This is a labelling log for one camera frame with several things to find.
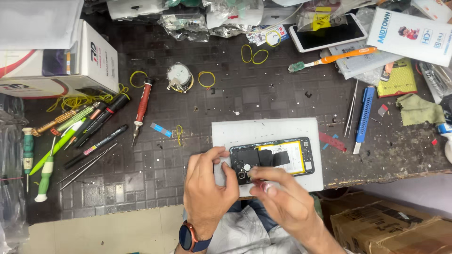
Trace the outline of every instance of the white cable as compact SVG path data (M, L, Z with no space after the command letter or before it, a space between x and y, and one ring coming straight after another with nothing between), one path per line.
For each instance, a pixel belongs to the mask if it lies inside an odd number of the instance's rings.
M264 30L273 30L273 28L275 28L277 25L279 25L279 24L281 24L282 22L288 20L288 19L289 19L290 17L292 17L295 13L297 13L297 11L298 11L302 6L303 6L303 3L300 4L300 6L299 6L292 14L290 14L290 16L288 16L287 18L285 18L285 19L279 21L279 22L276 23L276 24L273 24L273 25L271 25L271 26L269 26L269 27L266 27ZM257 30L257 31L254 31L254 32L246 33L246 34L254 34L254 33L260 33L260 32L262 32L262 30Z

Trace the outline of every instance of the black phone screen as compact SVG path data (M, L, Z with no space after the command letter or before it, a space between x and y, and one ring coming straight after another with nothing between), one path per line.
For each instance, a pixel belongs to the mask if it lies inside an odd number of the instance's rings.
M293 27L298 40L304 49L320 47L332 43L343 42L351 39L364 37L363 32L356 24L351 15L347 17L347 24L335 27L321 28L317 31L296 32L297 26Z

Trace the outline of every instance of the blue watch strap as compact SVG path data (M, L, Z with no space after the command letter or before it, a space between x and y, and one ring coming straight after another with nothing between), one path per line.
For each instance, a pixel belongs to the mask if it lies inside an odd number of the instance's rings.
M212 237L209 240L205 241L199 241L195 243L195 246L193 247L193 252L198 252L207 249L209 247L210 241L212 240Z

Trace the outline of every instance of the cleaning cloth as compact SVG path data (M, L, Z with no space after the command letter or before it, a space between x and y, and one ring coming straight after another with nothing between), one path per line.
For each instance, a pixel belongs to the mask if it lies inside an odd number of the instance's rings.
M421 99L415 94L400 96L395 104L400 107L403 126L420 124L425 121L429 123L446 121L440 105Z

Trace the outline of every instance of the white smartphone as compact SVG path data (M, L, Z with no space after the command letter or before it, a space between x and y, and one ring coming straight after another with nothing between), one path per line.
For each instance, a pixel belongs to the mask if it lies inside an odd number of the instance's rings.
M321 28L317 31L297 32L297 26L294 25L289 27L289 33L301 53L367 38L367 32L354 14L346 14L345 18L347 24Z

